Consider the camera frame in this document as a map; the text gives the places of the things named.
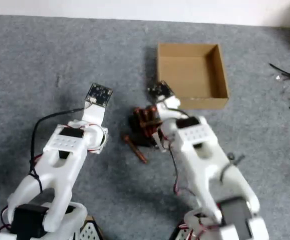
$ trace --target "perforated metal base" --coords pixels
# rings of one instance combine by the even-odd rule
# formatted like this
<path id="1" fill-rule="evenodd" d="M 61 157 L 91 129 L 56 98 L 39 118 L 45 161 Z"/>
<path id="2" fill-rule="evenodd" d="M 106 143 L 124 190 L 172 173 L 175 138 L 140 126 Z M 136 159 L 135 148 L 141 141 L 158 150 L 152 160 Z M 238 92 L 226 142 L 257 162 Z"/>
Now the perforated metal base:
<path id="1" fill-rule="evenodd" d="M 80 232 L 79 240 L 102 240 L 102 238 L 98 235 L 95 225 L 88 222 Z"/>
<path id="2" fill-rule="evenodd" d="M 188 234 L 189 234 L 188 229 L 180 230 L 175 240 L 186 240 Z"/>

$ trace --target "small black component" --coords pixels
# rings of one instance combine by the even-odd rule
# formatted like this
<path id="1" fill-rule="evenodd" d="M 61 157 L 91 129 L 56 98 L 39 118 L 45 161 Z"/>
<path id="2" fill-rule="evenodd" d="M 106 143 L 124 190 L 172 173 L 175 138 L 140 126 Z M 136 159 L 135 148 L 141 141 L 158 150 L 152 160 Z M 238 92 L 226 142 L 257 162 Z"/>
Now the small black component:
<path id="1" fill-rule="evenodd" d="M 74 206 L 71 206 L 71 205 L 69 205 L 69 206 L 67 207 L 67 209 L 66 209 L 66 212 L 65 212 L 65 214 L 69 214 L 69 213 L 73 212 L 73 211 L 74 211 L 74 209 L 75 209 L 75 207 L 74 207 Z"/>
<path id="2" fill-rule="evenodd" d="M 201 149 L 203 147 L 202 143 L 197 143 L 193 145 L 194 149 Z"/>
<path id="3" fill-rule="evenodd" d="M 240 240 L 252 238 L 247 222 L 252 215 L 245 199 L 233 197 L 220 202 L 218 206 L 223 215 L 222 226 L 234 225 Z"/>
<path id="4" fill-rule="evenodd" d="M 194 116 L 191 116 L 185 119 L 181 118 L 181 119 L 176 120 L 176 125 L 177 125 L 177 128 L 179 129 L 187 128 L 187 127 L 198 125 L 198 124 L 200 124 L 200 122 Z"/>
<path id="5" fill-rule="evenodd" d="M 79 128 L 64 127 L 59 135 L 75 137 L 75 138 L 83 138 L 84 130 L 79 129 Z"/>
<path id="6" fill-rule="evenodd" d="M 70 154 L 69 151 L 58 151 L 60 159 L 67 159 L 68 155 Z"/>
<path id="7" fill-rule="evenodd" d="M 105 108 L 112 93 L 112 89 L 93 83 L 88 91 L 85 101 Z"/>
<path id="8" fill-rule="evenodd" d="M 169 98 L 172 95 L 174 95 L 173 91 L 170 89 L 170 87 L 164 81 L 159 82 L 153 88 L 149 88 L 148 92 L 154 98 L 157 98 L 159 96 L 164 96 L 165 98 Z"/>
<path id="9" fill-rule="evenodd" d="M 47 207 L 31 204 L 18 206 L 15 209 L 10 232 L 17 235 L 17 240 L 41 238 L 46 234 L 43 227 L 43 220 L 47 210 Z"/>

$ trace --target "black cable on floor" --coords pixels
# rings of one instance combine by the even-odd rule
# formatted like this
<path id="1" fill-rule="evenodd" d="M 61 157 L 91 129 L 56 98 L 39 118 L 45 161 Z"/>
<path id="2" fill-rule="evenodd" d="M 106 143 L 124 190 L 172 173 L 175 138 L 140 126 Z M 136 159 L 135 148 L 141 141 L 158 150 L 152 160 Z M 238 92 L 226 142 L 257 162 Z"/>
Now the black cable on floor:
<path id="1" fill-rule="evenodd" d="M 273 65 L 272 63 L 270 63 L 269 65 L 270 65 L 271 67 L 273 67 L 274 69 L 276 69 L 276 70 L 278 70 L 278 71 L 281 71 L 282 74 L 283 74 L 284 76 L 287 76 L 287 77 L 289 77 L 289 79 L 290 79 L 290 72 L 287 72 L 287 71 L 285 71 L 285 70 L 282 70 L 281 68 L 279 68 L 279 67 Z"/>

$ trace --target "cardboard box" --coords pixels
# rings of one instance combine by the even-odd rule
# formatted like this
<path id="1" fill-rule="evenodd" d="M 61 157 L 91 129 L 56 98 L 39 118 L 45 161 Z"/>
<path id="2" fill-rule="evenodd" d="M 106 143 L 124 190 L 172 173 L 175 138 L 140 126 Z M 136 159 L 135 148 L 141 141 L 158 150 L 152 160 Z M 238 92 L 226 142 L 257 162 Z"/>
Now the cardboard box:
<path id="1" fill-rule="evenodd" d="M 221 109 L 229 99 L 218 44 L 158 44 L 158 81 L 165 81 L 182 109 Z"/>

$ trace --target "white plastic part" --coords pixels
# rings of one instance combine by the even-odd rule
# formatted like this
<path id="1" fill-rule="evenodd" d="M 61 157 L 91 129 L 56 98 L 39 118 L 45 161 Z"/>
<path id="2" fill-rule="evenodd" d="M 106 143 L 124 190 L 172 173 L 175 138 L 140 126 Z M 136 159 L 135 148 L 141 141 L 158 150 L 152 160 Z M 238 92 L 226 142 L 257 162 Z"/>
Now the white plastic part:
<path id="1" fill-rule="evenodd" d="M 83 121 L 88 123 L 101 125 L 104 120 L 105 108 L 96 104 L 90 105 L 89 102 L 85 102 L 85 110 L 82 117 Z"/>
<path id="2" fill-rule="evenodd" d="M 220 240 L 239 240 L 238 233 L 234 225 L 224 226 L 219 229 Z"/>
<path id="3" fill-rule="evenodd" d="M 157 144 L 159 150 L 160 150 L 162 153 L 164 153 L 164 152 L 166 151 L 166 149 L 163 147 L 163 145 L 162 145 L 162 143 L 161 143 L 161 141 L 160 141 L 159 134 L 158 134 L 157 132 L 154 132 L 154 133 L 152 134 L 152 137 L 153 137 L 153 139 L 155 140 L 155 142 L 156 142 L 156 144 Z"/>
<path id="4" fill-rule="evenodd" d="M 69 126 L 78 124 L 84 129 L 83 138 L 59 135 L 66 127 L 59 125 L 44 147 L 43 154 L 35 166 L 42 189 L 54 189 L 54 200 L 43 221 L 46 232 L 52 233 L 58 230 L 72 197 L 71 190 L 86 159 L 87 150 L 95 147 L 95 152 L 99 153 L 104 146 L 105 142 L 102 144 L 101 142 L 107 132 L 100 126 L 104 109 L 100 110 L 101 107 L 93 106 L 94 104 L 85 109 L 84 121 L 68 123 Z M 70 154 L 67 159 L 60 159 L 58 151 L 66 151 Z M 40 194 L 38 181 L 32 176 L 26 176 L 7 200 L 7 217 L 10 224 L 13 221 L 15 208 L 30 202 L 38 194 Z"/>
<path id="5" fill-rule="evenodd" d="M 86 225 L 80 232 L 79 240 L 100 240 L 95 225 L 93 223 L 86 223 Z"/>
<path id="6" fill-rule="evenodd" d="M 262 217 L 255 217 L 248 220 L 253 240 L 269 240 L 269 233 Z"/>
<path id="7" fill-rule="evenodd" d="M 201 204 L 203 212 L 220 223 L 222 214 L 209 191 L 209 181 L 220 179 L 221 172 L 229 164 L 229 160 L 205 118 L 199 117 L 199 121 L 200 126 L 178 129 L 176 121 L 169 119 L 162 123 L 161 130 L 172 142 L 175 156 L 183 163 L 189 188 L 197 196 L 197 202 Z M 202 146 L 195 149 L 193 144 L 198 143 Z M 230 166 L 224 172 L 223 184 L 239 190 L 253 214 L 260 210 L 256 194 L 237 167 Z"/>
<path id="8" fill-rule="evenodd" d="M 169 118 L 181 118 L 183 115 L 178 111 L 171 111 L 169 109 L 177 109 L 180 106 L 180 101 L 174 95 L 161 100 L 156 104 L 159 118 L 163 121 Z"/>
<path id="9" fill-rule="evenodd" d="M 56 232 L 48 232 L 41 238 L 32 237 L 31 240 L 68 240 L 72 238 L 74 233 L 79 233 L 79 229 L 84 225 L 87 217 L 87 210 L 85 206 L 80 203 L 71 202 L 69 205 L 75 207 L 75 209 L 64 216 Z M 50 207 L 51 203 L 45 203 L 43 206 Z M 16 239 L 17 235 L 15 234 L 8 232 L 0 233 L 0 240 Z"/>

